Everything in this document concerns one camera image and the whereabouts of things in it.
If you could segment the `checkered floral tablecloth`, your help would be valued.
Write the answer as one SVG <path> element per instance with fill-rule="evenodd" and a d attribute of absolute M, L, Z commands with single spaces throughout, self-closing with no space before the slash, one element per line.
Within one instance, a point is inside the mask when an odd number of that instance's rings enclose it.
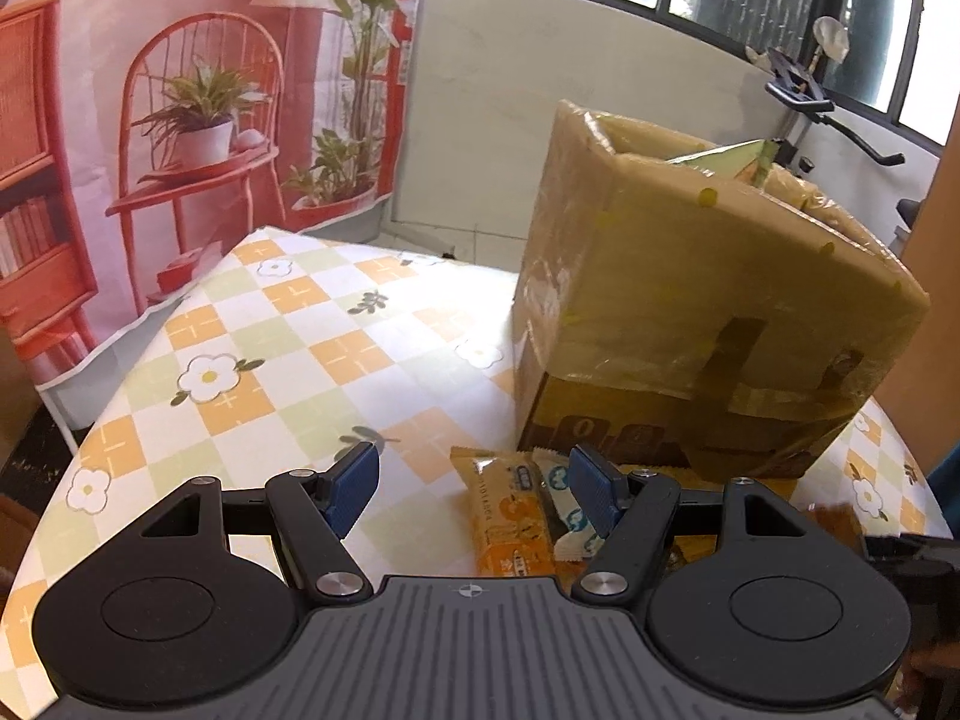
<path fill-rule="evenodd" d="M 31 639 L 71 567 L 194 476 L 257 488 L 381 449 L 348 548 L 386 600 L 311 629 L 293 655 L 205 718 L 713 718 L 656 676 L 612 617 L 545 585 L 473 577 L 454 447 L 658 458 L 640 390 L 545 376 L 512 344 L 506 271 L 266 227 L 163 317 L 83 440 L 21 562 L 2 619 L 2 697 L 26 718 L 80 718 Z"/>

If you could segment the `printed room backdrop curtain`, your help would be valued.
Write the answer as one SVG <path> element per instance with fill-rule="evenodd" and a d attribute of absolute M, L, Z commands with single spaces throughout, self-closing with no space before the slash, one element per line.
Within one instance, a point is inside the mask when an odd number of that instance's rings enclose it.
<path fill-rule="evenodd" d="M 2 327 L 70 431 L 257 227 L 392 195 L 418 0 L 2 0 Z"/>

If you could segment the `taped cardboard box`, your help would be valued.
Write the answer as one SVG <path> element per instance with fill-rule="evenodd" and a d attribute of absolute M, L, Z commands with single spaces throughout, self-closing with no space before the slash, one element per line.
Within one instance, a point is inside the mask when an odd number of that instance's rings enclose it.
<path fill-rule="evenodd" d="M 517 438 L 709 481 L 797 478 L 907 349 L 928 294 L 782 167 L 562 103 L 512 305 Z"/>

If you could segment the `black exercise bike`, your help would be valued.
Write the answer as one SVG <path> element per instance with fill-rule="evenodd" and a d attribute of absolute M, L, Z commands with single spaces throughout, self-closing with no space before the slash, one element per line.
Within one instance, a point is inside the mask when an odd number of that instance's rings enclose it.
<path fill-rule="evenodd" d="M 779 49 L 752 54 L 768 71 L 765 91 L 786 109 L 776 160 L 794 176 L 814 177 L 882 242 L 905 247 L 926 198 L 942 146 L 901 120 L 916 65 L 921 18 L 908 18 L 889 107 L 877 110 L 825 85 L 850 60 L 850 30 L 833 16 L 812 21 L 812 54 Z"/>

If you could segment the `white blue snack packet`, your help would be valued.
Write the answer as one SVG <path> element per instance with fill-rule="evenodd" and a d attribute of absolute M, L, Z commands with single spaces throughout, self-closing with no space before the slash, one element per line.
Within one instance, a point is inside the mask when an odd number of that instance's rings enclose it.
<path fill-rule="evenodd" d="M 589 561 L 604 544 L 604 539 L 592 527 L 569 487 L 569 460 L 545 449 L 532 450 L 530 458 L 539 470 L 542 489 L 548 500 L 548 522 L 556 561 Z"/>

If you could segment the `orange snack packet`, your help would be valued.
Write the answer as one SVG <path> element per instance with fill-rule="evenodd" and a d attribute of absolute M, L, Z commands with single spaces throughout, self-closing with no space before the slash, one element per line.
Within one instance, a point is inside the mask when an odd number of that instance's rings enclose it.
<path fill-rule="evenodd" d="M 449 458 L 467 488 L 477 572 L 496 578 L 555 574 L 547 509 L 530 455 L 452 447 Z"/>

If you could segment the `green snack bag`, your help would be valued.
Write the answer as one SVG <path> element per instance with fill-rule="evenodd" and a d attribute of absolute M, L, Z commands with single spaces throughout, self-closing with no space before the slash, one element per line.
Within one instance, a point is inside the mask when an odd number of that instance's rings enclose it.
<path fill-rule="evenodd" d="M 732 179 L 761 187 L 775 164 L 780 146 L 779 140 L 748 140 L 675 156 L 670 160 L 670 164 L 693 167 L 705 176 Z"/>

